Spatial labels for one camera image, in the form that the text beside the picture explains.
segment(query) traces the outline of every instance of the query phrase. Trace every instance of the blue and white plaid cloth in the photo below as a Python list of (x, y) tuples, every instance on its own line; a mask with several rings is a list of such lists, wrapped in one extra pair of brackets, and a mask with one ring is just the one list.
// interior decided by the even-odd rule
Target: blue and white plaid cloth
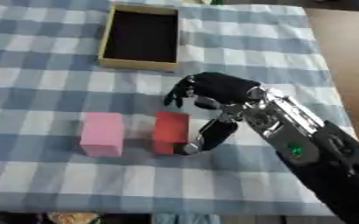
[[(176, 73), (97, 66), (105, 0), (0, 0), (0, 210), (111, 213), (330, 214), (245, 123), (211, 152), (151, 152), (163, 95), (188, 74), (265, 83), (352, 131), (301, 8), (179, 7)], [(92, 158), (78, 144), (86, 112), (122, 113), (124, 154)], [(187, 101), (195, 132), (215, 112)]]

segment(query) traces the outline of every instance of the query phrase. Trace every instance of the floor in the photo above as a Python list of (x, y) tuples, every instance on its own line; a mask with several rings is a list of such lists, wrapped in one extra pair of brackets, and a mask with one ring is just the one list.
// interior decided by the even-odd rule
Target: floor
[(289, 4), (306, 8), (359, 11), (359, 0), (223, 0), (226, 4)]

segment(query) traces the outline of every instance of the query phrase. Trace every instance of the black robotic finger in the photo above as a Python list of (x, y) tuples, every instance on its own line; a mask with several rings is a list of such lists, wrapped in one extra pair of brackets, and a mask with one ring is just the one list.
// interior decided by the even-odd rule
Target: black robotic finger
[(221, 122), (211, 120), (204, 125), (200, 133), (203, 138), (201, 150), (210, 151), (219, 144), (222, 144), (231, 134), (236, 132), (238, 124), (235, 122)]
[(249, 97), (252, 88), (260, 83), (223, 73), (198, 73), (194, 75), (194, 93), (215, 99), (222, 104), (253, 102)]

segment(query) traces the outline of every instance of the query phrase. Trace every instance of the wooden block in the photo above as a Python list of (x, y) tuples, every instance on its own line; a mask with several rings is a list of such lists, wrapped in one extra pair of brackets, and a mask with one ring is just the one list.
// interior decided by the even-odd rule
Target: wooden block
[(189, 115), (160, 111), (156, 113), (153, 135), (154, 150), (158, 154), (175, 154), (175, 144), (187, 143)]
[(90, 157), (121, 157), (123, 118), (117, 113), (87, 113), (81, 147)]

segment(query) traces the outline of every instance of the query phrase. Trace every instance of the red cube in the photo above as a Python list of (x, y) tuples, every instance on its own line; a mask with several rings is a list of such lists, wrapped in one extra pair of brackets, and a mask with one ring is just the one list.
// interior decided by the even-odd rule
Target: red cube
[(154, 150), (158, 154), (174, 154), (175, 144), (187, 144), (189, 115), (159, 111), (155, 115)]

